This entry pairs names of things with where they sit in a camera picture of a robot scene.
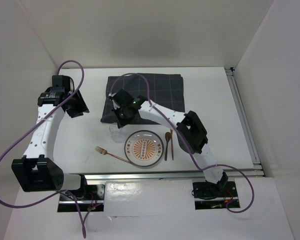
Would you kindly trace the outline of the copper fork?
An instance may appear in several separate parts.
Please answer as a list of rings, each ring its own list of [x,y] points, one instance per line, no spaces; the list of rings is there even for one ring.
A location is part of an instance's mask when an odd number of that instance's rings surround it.
[[[125,162],[125,163],[131,164],[131,162],[128,161],[127,159],[122,158],[122,157],[119,157],[119,156],[114,155],[114,154],[112,154],[112,153],[109,153],[106,149],[104,149],[104,148],[102,148],[102,147],[96,146],[96,147],[95,147],[95,150],[96,150],[98,153],[100,153],[101,155],[104,155],[104,156],[105,156],[105,155],[109,155],[109,156],[111,156],[111,157],[113,157],[113,158],[116,158],[116,159],[118,159],[118,160],[121,160],[121,161],[123,161],[123,162]]]

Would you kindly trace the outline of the patterned glass plate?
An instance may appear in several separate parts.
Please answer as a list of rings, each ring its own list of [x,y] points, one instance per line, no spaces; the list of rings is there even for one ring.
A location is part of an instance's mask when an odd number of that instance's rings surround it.
[[[150,168],[162,159],[164,143],[153,131],[138,130],[126,139],[124,154],[134,166]]]

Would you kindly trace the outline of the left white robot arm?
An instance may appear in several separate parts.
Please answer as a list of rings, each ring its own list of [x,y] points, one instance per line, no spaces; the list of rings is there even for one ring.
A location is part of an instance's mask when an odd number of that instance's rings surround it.
[[[87,197],[89,187],[80,174],[65,173],[54,163],[54,147],[65,114],[80,117],[89,109],[74,82],[66,75],[52,76],[52,86],[37,101],[39,127],[33,132],[22,158],[14,159],[12,171],[24,192],[70,190],[78,200]]]

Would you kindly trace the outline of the copper knife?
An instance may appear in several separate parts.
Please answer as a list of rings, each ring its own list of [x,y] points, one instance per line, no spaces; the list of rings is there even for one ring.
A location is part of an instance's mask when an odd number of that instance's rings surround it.
[[[173,142],[173,130],[170,130],[170,141],[171,141],[171,159],[174,161],[174,142]]]

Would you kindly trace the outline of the dark grey checked cloth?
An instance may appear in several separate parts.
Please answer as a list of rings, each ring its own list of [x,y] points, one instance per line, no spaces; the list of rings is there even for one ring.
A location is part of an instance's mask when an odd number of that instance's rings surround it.
[[[142,73],[141,75],[148,81],[149,92],[147,92],[146,82],[138,75],[125,76],[119,81],[116,81],[118,76],[109,76],[105,95],[108,96],[110,90],[116,93],[123,89],[134,98],[150,96],[151,101],[165,108],[177,112],[185,111],[184,80],[180,74]]]

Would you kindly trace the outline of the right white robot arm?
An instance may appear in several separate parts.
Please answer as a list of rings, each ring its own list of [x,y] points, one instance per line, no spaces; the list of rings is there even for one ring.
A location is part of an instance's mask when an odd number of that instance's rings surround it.
[[[131,124],[136,116],[140,116],[173,130],[179,147],[190,154],[194,165],[203,172],[209,194],[217,197],[225,191],[228,176],[218,166],[208,144],[208,132],[194,111],[175,111],[141,95],[134,98],[123,89],[110,93],[108,98],[113,102],[112,111],[119,128]]]

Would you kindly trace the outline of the clear plastic cup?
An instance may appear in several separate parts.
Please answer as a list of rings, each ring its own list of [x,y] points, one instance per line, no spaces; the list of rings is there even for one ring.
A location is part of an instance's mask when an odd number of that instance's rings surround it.
[[[118,128],[116,124],[111,124],[109,126],[109,132],[111,139],[118,144],[121,144],[124,141],[124,136],[122,134],[122,130]]]

